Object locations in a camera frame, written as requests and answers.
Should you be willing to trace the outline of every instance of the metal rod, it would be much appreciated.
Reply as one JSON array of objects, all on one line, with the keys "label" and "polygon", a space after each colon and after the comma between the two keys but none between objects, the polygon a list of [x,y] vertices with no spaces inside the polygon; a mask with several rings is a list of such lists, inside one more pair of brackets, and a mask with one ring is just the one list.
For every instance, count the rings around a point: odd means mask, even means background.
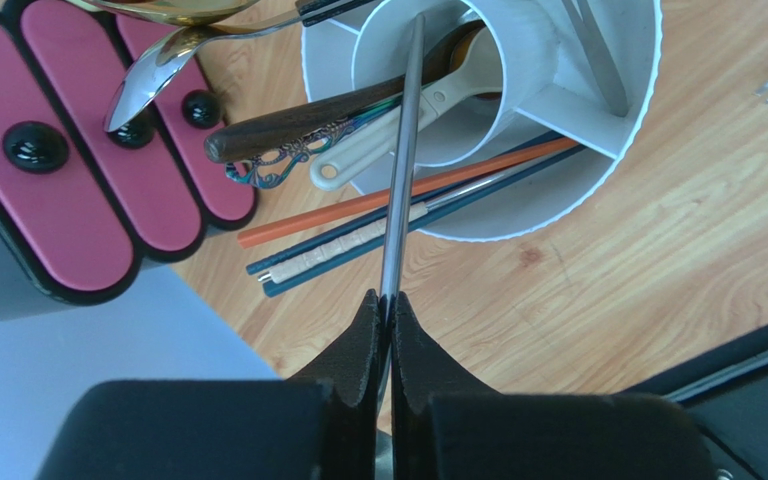
[{"label": "metal rod", "polygon": [[405,72],[405,89],[402,111],[399,117],[399,138],[396,144],[396,162],[390,181],[390,205],[387,208],[387,228],[384,233],[384,263],[381,268],[379,308],[383,315],[385,358],[378,377],[378,410],[384,402],[387,378],[390,373],[390,328],[396,310],[396,299],[402,279],[402,260],[405,238],[408,234],[408,211],[411,207],[411,186],[414,180],[414,160],[417,148],[420,89],[422,88],[423,39],[425,17],[417,15],[408,66]]}]

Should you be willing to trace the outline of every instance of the white plastic handle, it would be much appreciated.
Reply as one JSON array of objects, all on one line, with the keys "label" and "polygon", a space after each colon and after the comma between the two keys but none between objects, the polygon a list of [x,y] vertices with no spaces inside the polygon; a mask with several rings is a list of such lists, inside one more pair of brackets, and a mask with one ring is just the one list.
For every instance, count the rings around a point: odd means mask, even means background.
[{"label": "white plastic handle", "polygon": [[[466,98],[460,80],[460,75],[455,72],[423,90],[418,131],[421,132]],[[336,190],[375,160],[393,151],[396,148],[401,111],[401,107],[394,108],[316,157],[310,166],[310,180],[313,184],[322,190]],[[333,170],[334,176],[325,175],[329,169]]]}]

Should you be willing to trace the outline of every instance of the dark wooden spoon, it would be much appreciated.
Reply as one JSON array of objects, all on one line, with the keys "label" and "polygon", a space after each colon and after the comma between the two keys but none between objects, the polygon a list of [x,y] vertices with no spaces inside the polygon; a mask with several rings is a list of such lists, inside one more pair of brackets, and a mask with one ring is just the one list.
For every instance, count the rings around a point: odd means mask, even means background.
[{"label": "dark wooden spoon", "polygon": [[[425,56],[423,84],[440,80],[449,73],[449,63],[455,46],[464,36],[482,25],[478,20],[466,23],[443,37]],[[224,127],[207,137],[204,149],[209,159],[216,163],[236,162],[261,155],[317,128],[345,118],[363,107],[401,93],[404,81],[402,75],[371,87]]]}]

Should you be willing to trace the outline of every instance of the spoon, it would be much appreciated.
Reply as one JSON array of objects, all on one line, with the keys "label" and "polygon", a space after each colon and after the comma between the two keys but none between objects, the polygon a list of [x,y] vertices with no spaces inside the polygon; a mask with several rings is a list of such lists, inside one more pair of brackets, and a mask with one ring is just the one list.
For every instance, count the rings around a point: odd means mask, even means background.
[{"label": "spoon", "polygon": [[305,27],[365,5],[372,0],[297,0],[295,10],[241,26],[183,27],[150,46],[130,65],[106,115],[107,132],[135,118],[159,95],[199,48],[214,40],[262,37],[301,22]]},{"label": "spoon", "polygon": [[[481,28],[481,25],[481,21],[461,25],[437,42],[423,61],[423,84],[440,80],[449,73],[455,47],[467,34]],[[224,127],[207,137],[204,148],[210,160],[216,163],[230,163],[262,155],[281,145],[290,144],[324,125],[346,118],[368,105],[400,94],[404,80],[405,76],[401,75],[360,90]]]},{"label": "spoon", "polygon": [[[426,87],[420,98],[419,131],[474,95],[502,91],[502,61],[487,28],[468,35],[453,58],[467,49],[463,63],[449,75]],[[310,168],[313,184],[336,190],[396,146],[401,108],[397,107],[322,153]]]},{"label": "spoon", "polygon": [[220,22],[260,0],[85,0],[107,12],[179,27]]}]

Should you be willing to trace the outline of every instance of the blue chopstick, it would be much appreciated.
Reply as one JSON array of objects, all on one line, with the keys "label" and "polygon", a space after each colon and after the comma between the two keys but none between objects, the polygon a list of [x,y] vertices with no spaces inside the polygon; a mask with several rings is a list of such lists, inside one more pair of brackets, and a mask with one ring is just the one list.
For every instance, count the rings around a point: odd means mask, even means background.
[{"label": "blue chopstick", "polygon": [[[562,138],[562,137],[563,135],[557,132],[549,131],[533,138],[532,140],[527,141],[526,143],[520,144],[512,148],[511,150],[508,150],[507,152],[503,153],[503,155],[516,152],[524,148],[534,147],[535,145],[540,145],[542,143],[558,140],[559,138]],[[430,198],[434,198],[438,195],[442,195],[451,190],[454,190],[470,181],[472,180],[465,180],[464,182],[461,182],[461,183],[448,185],[446,187],[439,188],[437,190],[424,193],[422,195],[417,195],[411,199],[411,203],[414,204],[417,202],[424,202]],[[340,225],[339,227],[328,230],[327,232],[321,233],[319,235],[316,235],[313,238],[310,238],[301,243],[293,245],[292,247],[289,247],[286,250],[280,251],[278,253],[275,253],[274,255],[270,255],[262,260],[256,261],[248,265],[247,267],[245,267],[245,270],[248,272],[248,275],[254,275],[255,273],[262,272],[263,270],[270,268],[274,265],[277,265],[278,263],[285,262],[290,258],[307,253],[310,250],[313,250],[314,248],[320,245],[324,245],[325,243],[328,243],[332,240],[336,240],[337,238],[342,237],[343,235],[351,233],[360,227],[363,227],[372,222],[380,220],[386,216],[387,216],[387,207],[381,207],[379,209],[373,210],[361,217],[358,217],[350,222]]]},{"label": "blue chopstick", "polygon": [[[469,195],[465,195],[455,201],[453,201],[450,204],[447,204],[443,207],[440,207],[437,210],[434,210],[433,212],[429,212],[424,217],[418,218],[411,222],[408,227],[408,231],[414,231],[418,228],[423,228],[430,224],[431,222],[434,222],[436,220],[439,220],[446,215],[449,215],[452,212],[455,212],[481,198],[484,198],[494,192],[497,192],[503,188],[506,188],[520,180],[523,180],[524,178],[530,177],[542,170],[545,170],[546,168],[549,168],[562,160],[571,157],[572,155],[575,155],[581,151],[585,150],[585,147],[582,145],[578,145],[576,147],[571,148],[570,150],[564,151],[562,153],[556,154],[553,157],[533,166],[530,168],[527,168],[526,170],[523,170],[522,172],[512,175],[511,177],[506,178],[505,180],[502,180],[499,183],[493,184],[491,186],[488,186],[484,189],[481,189],[477,192],[474,192]],[[295,288],[298,285],[301,285],[309,280],[312,280],[319,275],[322,275],[326,272],[329,272],[341,265],[344,265],[358,257],[361,257],[378,247],[380,247],[384,243],[384,237],[378,237],[372,241],[369,241],[359,247],[353,248],[349,250],[348,252],[342,253],[340,255],[337,255],[336,257],[321,263],[310,270],[301,273],[295,277],[292,277],[285,282],[282,283],[274,283],[271,280],[268,282],[263,283],[263,292],[268,297],[276,297],[280,295],[283,292],[286,292],[287,290],[291,288]]]}]

